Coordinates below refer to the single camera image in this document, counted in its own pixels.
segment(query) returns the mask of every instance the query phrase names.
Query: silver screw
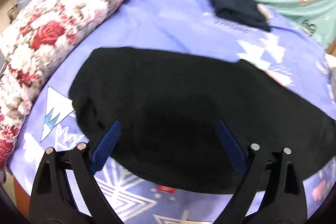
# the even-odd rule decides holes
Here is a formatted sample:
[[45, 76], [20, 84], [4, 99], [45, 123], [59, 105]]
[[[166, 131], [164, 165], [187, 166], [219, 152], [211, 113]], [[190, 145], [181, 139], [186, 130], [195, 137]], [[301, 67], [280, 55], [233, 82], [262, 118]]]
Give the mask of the silver screw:
[[290, 148], [286, 147], [283, 149], [283, 152], [287, 155], [290, 155], [292, 153], [292, 150], [290, 150]]
[[54, 151], [54, 149], [53, 149], [52, 147], [48, 147], [48, 148], [45, 150], [45, 152], [46, 152], [47, 154], [51, 154], [53, 151]]
[[86, 148], [86, 143], [79, 143], [79, 144], [77, 145], [77, 148], [78, 148], [79, 150], [84, 150], [84, 149]]
[[260, 145], [257, 143], [252, 143], [251, 144], [251, 149], [254, 151], [258, 151], [260, 149]]

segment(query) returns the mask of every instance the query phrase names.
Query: floral pillow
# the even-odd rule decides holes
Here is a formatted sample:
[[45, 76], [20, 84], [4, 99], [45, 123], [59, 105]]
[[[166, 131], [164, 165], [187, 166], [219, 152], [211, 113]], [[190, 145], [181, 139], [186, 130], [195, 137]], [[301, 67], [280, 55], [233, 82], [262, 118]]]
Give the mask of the floral pillow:
[[123, 0], [32, 0], [0, 37], [0, 181], [25, 117], [70, 52]]

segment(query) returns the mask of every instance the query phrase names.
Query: folded black garment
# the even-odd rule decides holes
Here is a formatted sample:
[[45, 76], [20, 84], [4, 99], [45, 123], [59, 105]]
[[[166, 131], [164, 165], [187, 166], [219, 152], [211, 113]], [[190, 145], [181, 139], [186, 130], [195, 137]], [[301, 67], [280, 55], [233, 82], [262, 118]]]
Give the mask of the folded black garment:
[[216, 16], [253, 28], [270, 32], [265, 16], [257, 9], [254, 0], [210, 0]]
[[69, 98], [90, 140], [120, 121], [111, 156], [168, 187], [235, 191], [242, 173], [221, 146], [219, 121], [244, 154], [251, 143], [274, 152], [289, 147], [302, 179], [336, 154], [334, 120], [244, 60], [99, 48], [79, 70]]

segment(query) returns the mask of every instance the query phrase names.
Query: red tag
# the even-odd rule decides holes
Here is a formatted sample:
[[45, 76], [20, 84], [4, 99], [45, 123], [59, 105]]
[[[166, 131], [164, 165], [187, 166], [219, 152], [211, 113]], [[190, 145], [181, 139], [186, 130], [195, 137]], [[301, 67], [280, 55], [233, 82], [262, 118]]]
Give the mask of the red tag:
[[170, 188], [170, 187], [161, 186], [161, 185], [158, 185], [157, 188], [163, 192], [170, 193], [170, 194], [174, 194], [176, 191], [175, 188]]

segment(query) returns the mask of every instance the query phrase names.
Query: bedspread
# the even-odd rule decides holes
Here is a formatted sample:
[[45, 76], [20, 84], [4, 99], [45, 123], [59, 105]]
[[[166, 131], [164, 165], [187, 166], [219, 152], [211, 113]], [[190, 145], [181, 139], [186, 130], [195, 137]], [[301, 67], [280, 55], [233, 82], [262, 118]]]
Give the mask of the bedspread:
[[[76, 124], [68, 90], [81, 65], [98, 47], [152, 48], [231, 62], [245, 59], [336, 118], [324, 49], [286, 18], [270, 11], [274, 15], [269, 21], [272, 32], [266, 33], [216, 17], [209, 0], [125, 0], [70, 54], [41, 91], [9, 160], [18, 182], [31, 192], [47, 147], [61, 151], [87, 142]], [[308, 216], [333, 186], [335, 167], [335, 158], [330, 159], [320, 172], [304, 181]], [[79, 210], [89, 214], [71, 171], [68, 177]], [[112, 158], [95, 177], [116, 213], [130, 224], [209, 224], [231, 198], [155, 185]], [[262, 197], [263, 192], [256, 194], [249, 214], [258, 209]]]

